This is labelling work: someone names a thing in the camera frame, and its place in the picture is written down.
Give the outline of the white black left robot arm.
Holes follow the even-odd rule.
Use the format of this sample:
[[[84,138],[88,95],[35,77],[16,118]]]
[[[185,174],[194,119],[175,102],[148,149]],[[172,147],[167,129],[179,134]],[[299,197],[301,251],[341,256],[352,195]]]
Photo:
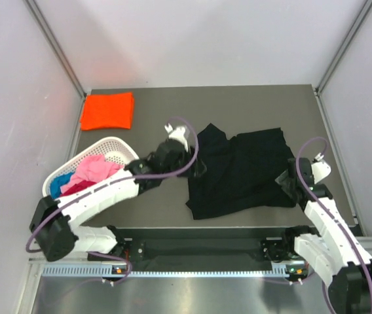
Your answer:
[[[52,181],[76,170],[93,156],[102,157],[105,162],[120,168],[88,188],[53,198]],[[113,205],[160,186],[164,179],[195,179],[205,172],[206,165],[186,140],[167,139],[155,153],[139,158],[122,139],[105,137],[49,175],[43,185],[43,198],[29,225],[32,233],[29,240],[38,244],[36,251],[43,253],[49,262],[61,260],[71,253],[105,254],[110,259],[118,259],[124,254],[126,243],[116,227],[110,224],[88,227],[84,223]]]

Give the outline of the black t-shirt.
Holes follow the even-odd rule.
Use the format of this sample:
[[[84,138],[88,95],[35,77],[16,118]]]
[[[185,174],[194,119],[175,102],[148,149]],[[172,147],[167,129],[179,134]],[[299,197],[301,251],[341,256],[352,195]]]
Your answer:
[[[252,207],[295,207],[275,181],[293,157],[280,128],[240,133],[228,139],[225,132],[208,124],[198,134],[198,143],[198,157],[206,172],[189,179],[186,203],[195,220]]]

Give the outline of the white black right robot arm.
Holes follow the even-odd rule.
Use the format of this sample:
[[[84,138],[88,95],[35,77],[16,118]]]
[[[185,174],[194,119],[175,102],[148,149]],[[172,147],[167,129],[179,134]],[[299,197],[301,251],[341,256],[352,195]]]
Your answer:
[[[372,255],[351,232],[322,183],[330,173],[321,157],[290,158],[276,179],[314,225],[287,228],[282,251],[288,258],[308,262],[335,313],[372,313]]]

